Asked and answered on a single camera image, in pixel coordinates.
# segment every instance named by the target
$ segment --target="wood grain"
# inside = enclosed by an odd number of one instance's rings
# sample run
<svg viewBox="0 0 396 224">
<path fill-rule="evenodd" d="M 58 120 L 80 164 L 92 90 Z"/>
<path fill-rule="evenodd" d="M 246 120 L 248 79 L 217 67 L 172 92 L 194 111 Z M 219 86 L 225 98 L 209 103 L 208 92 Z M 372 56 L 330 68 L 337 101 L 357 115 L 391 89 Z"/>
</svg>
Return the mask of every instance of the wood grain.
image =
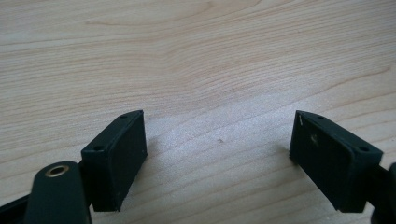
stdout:
<svg viewBox="0 0 396 224">
<path fill-rule="evenodd" d="M 288 157 L 296 109 L 396 161 L 392 0 L 0 2 L 0 204 L 144 109 L 148 159 L 94 223 L 369 223 Z"/>
</svg>

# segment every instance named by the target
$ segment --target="black plastic part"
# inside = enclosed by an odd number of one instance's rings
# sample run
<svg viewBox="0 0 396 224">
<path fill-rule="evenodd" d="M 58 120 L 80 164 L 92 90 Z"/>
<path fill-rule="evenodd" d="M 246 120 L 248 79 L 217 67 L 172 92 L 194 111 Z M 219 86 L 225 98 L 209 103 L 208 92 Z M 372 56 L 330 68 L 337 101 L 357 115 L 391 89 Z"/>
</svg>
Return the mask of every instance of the black plastic part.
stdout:
<svg viewBox="0 0 396 224">
<path fill-rule="evenodd" d="M 35 175 L 23 223 L 91 223 L 77 163 L 53 163 Z"/>
<path fill-rule="evenodd" d="M 296 161 L 342 212 L 362 212 L 367 176 L 383 152 L 320 115 L 297 111 L 290 144 Z"/>
<path fill-rule="evenodd" d="M 81 150 L 94 211 L 120 211 L 147 155 L 142 110 L 119 116 Z"/>
<path fill-rule="evenodd" d="M 26 212 L 29 195 L 23 196 L 11 203 L 0 207 L 1 223 L 20 224 L 23 223 L 23 217 Z"/>
</svg>

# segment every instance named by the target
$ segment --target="light wooden surface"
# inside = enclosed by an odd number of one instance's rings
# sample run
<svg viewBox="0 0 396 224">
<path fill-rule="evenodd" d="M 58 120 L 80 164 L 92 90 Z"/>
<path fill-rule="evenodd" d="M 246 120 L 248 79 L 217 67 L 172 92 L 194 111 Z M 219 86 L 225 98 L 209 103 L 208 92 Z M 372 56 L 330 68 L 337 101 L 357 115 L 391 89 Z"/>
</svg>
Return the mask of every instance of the light wooden surface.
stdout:
<svg viewBox="0 0 396 224">
<path fill-rule="evenodd" d="M 0 204 L 144 109 L 145 161 L 94 223 L 369 223 L 288 157 L 296 109 L 396 161 L 396 2 L 0 2 Z"/>
</svg>

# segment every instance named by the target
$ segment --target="screw hole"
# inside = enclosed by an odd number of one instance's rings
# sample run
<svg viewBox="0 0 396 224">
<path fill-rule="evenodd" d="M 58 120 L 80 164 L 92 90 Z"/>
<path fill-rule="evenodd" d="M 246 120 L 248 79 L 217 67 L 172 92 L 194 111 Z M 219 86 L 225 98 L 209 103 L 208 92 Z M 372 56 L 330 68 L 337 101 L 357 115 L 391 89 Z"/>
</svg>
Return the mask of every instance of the screw hole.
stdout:
<svg viewBox="0 0 396 224">
<path fill-rule="evenodd" d="M 370 151 L 370 149 L 368 147 L 359 147 L 359 149 L 361 151 L 365 151 L 365 152 Z"/>
<path fill-rule="evenodd" d="M 52 167 L 46 172 L 47 177 L 55 177 L 66 173 L 69 170 L 69 167 L 66 165 L 59 165 Z"/>
<path fill-rule="evenodd" d="M 93 148 L 93 150 L 95 150 L 95 151 L 99 151 L 99 150 L 102 150 L 102 149 L 103 149 L 102 146 L 96 146 L 96 147 Z"/>
</svg>

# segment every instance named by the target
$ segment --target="wooden table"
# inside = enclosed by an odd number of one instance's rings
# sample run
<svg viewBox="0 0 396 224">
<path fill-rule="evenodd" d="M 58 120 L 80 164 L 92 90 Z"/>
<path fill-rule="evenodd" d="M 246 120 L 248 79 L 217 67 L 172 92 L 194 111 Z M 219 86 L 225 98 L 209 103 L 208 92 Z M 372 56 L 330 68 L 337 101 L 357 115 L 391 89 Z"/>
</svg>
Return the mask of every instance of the wooden table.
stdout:
<svg viewBox="0 0 396 224">
<path fill-rule="evenodd" d="M 288 156 L 296 109 L 396 161 L 396 3 L 2 1 L 0 204 L 144 109 L 148 158 L 94 223 L 369 223 Z"/>
</svg>

